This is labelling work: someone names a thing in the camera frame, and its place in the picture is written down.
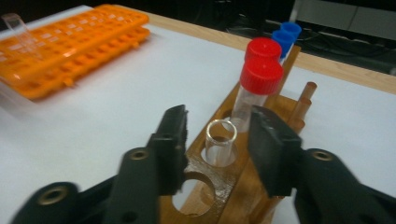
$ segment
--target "glass test tube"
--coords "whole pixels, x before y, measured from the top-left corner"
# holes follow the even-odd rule
[[[40,53],[37,51],[35,39],[29,33],[25,23],[18,14],[8,13],[2,16],[3,21],[6,23],[9,30],[18,39],[23,48],[29,52],[33,57],[41,59]]]
[[[236,160],[233,141],[237,131],[233,124],[225,119],[215,119],[206,128],[205,160],[213,166],[228,166]]]

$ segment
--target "test tube rack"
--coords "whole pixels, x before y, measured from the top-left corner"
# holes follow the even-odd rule
[[[101,5],[30,31],[36,52],[15,34],[0,40],[0,80],[30,100],[46,97],[139,47],[148,21],[129,8]]]
[[[311,106],[310,99],[317,87],[315,83],[308,82],[298,100],[280,95],[299,52],[299,47],[292,48],[288,59],[283,63],[284,76],[277,92],[268,97],[264,105],[275,111],[297,133],[304,127],[304,116]],[[231,116],[238,90],[239,83],[210,121]],[[171,196],[161,197],[161,223],[271,223],[274,209],[281,198],[267,197],[248,155],[248,134],[239,133],[234,142],[236,161],[226,167],[215,167],[206,163],[201,156],[205,150],[205,127],[187,151],[189,165],[185,171],[187,179],[197,179],[200,182],[180,211],[173,206]]]

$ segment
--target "red screw cap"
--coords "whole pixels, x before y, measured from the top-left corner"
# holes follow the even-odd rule
[[[254,94],[269,95],[276,91],[282,76],[283,68],[278,61],[251,58],[244,64],[240,83]]]
[[[252,57],[267,58],[279,61],[282,48],[273,39],[258,37],[254,38],[247,44],[247,52],[245,54],[245,61]]]

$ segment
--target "clamp jaw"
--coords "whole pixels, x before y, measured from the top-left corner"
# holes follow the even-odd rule
[[[187,111],[168,109],[145,147],[127,151],[116,176],[83,192],[73,183],[39,189],[12,224],[159,223],[158,198],[185,181]]]
[[[12,224],[159,223],[158,197],[185,181],[187,111],[168,109],[145,147],[126,152],[119,173],[78,192],[59,182],[38,190]],[[336,155],[301,149],[302,139],[274,112],[252,107],[248,151],[269,197],[290,196],[304,224],[389,224],[396,199],[363,186]]]
[[[363,186],[329,151],[301,149],[301,138],[273,111],[253,106],[248,151],[267,193],[290,196],[304,224],[389,224],[396,199]]]

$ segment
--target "white table surface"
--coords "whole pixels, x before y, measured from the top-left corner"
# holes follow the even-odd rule
[[[169,107],[189,110],[188,146],[204,128],[237,82],[244,52],[146,27],[151,35],[141,48],[44,101],[0,85],[0,223],[49,183],[71,181],[84,190],[113,176],[122,154],[145,146]],[[307,81],[318,89],[301,133],[304,148],[337,154],[363,184],[395,197],[396,95],[296,67],[282,94],[297,98]],[[279,205],[274,223],[298,223],[291,201]]]

